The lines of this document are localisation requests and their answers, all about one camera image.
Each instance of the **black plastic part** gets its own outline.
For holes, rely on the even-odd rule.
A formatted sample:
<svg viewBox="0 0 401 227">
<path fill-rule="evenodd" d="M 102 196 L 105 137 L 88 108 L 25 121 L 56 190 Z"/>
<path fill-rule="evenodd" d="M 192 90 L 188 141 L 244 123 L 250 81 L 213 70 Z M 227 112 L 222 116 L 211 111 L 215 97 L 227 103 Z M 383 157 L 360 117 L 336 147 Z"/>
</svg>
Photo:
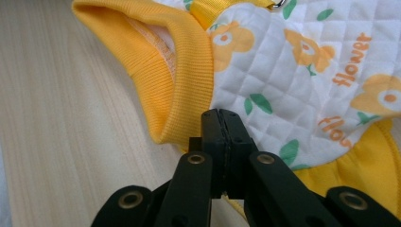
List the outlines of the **black plastic part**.
<svg viewBox="0 0 401 227">
<path fill-rule="evenodd" d="M 92 227 L 142 226 L 151 192 L 141 186 L 127 186 L 114 192 L 97 213 Z"/>
<path fill-rule="evenodd" d="M 226 191 L 230 199 L 245 198 L 246 172 L 249 168 L 248 157 L 253 152 L 253 139 L 245 129 L 238 114 L 220 110 L 224 120 L 226 136 L 229 138 L 230 151 L 227 152 Z"/>
<path fill-rule="evenodd" d="M 365 193 L 341 186 L 328 190 L 324 205 L 343 226 L 401 226 L 400 220 Z"/>
<path fill-rule="evenodd" d="M 201 115 L 201 150 L 213 157 L 212 199 L 220 199 L 225 191 L 228 144 L 225 129 L 220 125 L 218 110 Z"/>
<path fill-rule="evenodd" d="M 207 227 L 211 199 L 225 192 L 244 199 L 252 227 L 401 226 L 356 189 L 332 188 L 326 198 L 309 191 L 278 156 L 257 150 L 236 113 L 211 110 L 201 124 L 202 137 L 190 138 L 171 181 L 153 192 L 141 186 L 116 191 L 92 226 Z"/>
<path fill-rule="evenodd" d="M 278 156 L 254 152 L 250 162 L 251 183 L 274 226 L 341 226 Z"/>
<path fill-rule="evenodd" d="M 156 220 L 155 217 L 157 217 L 159 214 L 160 207 L 162 206 L 163 200 L 165 199 L 165 195 L 169 186 L 170 186 L 170 181 L 164 183 L 163 185 L 159 186 L 154 191 L 152 191 L 151 193 L 152 200 L 151 204 L 149 205 L 148 211 L 144 214 L 144 221 L 142 224 L 143 227 L 154 225 L 154 221 Z"/>
<path fill-rule="evenodd" d="M 209 226 L 212 165 L 204 152 L 181 157 L 154 226 Z"/>
</svg>

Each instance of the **light wood surface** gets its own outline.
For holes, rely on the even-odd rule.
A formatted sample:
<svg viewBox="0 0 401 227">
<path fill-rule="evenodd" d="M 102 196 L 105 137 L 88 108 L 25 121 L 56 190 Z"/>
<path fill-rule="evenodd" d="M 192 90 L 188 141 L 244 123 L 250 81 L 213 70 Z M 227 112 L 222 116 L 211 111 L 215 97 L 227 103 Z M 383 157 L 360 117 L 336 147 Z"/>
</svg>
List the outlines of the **light wood surface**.
<svg viewBox="0 0 401 227">
<path fill-rule="evenodd" d="M 0 144 L 12 224 L 90 226 L 112 193 L 155 189 L 180 153 L 155 145 L 135 88 L 67 0 L 0 3 Z M 225 201 L 212 226 L 246 226 Z"/>
</svg>

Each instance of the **white quilted fabric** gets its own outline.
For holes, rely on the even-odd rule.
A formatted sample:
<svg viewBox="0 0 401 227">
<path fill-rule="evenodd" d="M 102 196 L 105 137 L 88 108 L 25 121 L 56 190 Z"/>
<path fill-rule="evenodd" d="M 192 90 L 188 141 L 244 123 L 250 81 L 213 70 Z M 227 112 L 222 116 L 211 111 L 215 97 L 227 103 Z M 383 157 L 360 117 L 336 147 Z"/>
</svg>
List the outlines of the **white quilted fabric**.
<svg viewBox="0 0 401 227">
<path fill-rule="evenodd" d="M 399 9 L 400 1 L 292 0 L 274 13 L 231 6 L 208 30 L 211 108 L 238 113 L 259 149 L 293 169 L 340 157 L 372 122 L 401 114 Z"/>
</svg>

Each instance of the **yellow ribbed cuff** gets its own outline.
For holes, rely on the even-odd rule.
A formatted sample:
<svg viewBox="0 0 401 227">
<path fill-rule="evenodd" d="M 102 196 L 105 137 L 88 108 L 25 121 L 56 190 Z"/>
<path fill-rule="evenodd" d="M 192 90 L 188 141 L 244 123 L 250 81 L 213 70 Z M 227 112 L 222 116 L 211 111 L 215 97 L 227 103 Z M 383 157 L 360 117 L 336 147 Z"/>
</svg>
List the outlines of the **yellow ribbed cuff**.
<svg viewBox="0 0 401 227">
<path fill-rule="evenodd" d="M 213 94 L 213 59 L 209 38 L 193 16 L 149 0 L 76 0 L 73 12 L 128 71 L 156 143 L 186 147 L 190 136 L 200 135 L 201 113 Z M 129 20 L 144 30 L 146 25 L 168 30 L 175 44 L 175 75 Z"/>
<path fill-rule="evenodd" d="M 194 15 L 200 25 L 207 29 L 216 21 L 218 16 L 228 7 L 238 3 L 253 3 L 258 7 L 269 8 L 275 3 L 271 0 L 194 0 L 190 12 Z"/>
</svg>

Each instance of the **orange flower print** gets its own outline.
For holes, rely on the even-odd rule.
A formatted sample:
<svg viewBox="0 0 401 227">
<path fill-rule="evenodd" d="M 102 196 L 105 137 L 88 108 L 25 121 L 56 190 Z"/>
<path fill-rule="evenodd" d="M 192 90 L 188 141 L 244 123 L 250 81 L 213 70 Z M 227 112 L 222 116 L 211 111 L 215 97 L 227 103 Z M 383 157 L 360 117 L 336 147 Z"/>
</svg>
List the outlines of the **orange flower print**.
<svg viewBox="0 0 401 227">
<path fill-rule="evenodd" d="M 234 52 L 247 52 L 253 47 L 254 36 L 237 21 L 219 26 L 211 34 L 215 56 L 215 72 L 223 71 L 230 64 Z"/>
<path fill-rule="evenodd" d="M 385 74 L 369 77 L 362 87 L 364 93 L 351 101 L 351 107 L 381 116 L 401 114 L 401 80 Z"/>
<path fill-rule="evenodd" d="M 293 46 L 292 54 L 299 65 L 308 66 L 309 70 L 313 64 L 318 73 L 322 73 L 330 65 L 330 60 L 335 54 L 333 47 L 329 45 L 318 47 L 313 40 L 292 30 L 285 29 L 284 33 L 287 41 Z"/>
</svg>

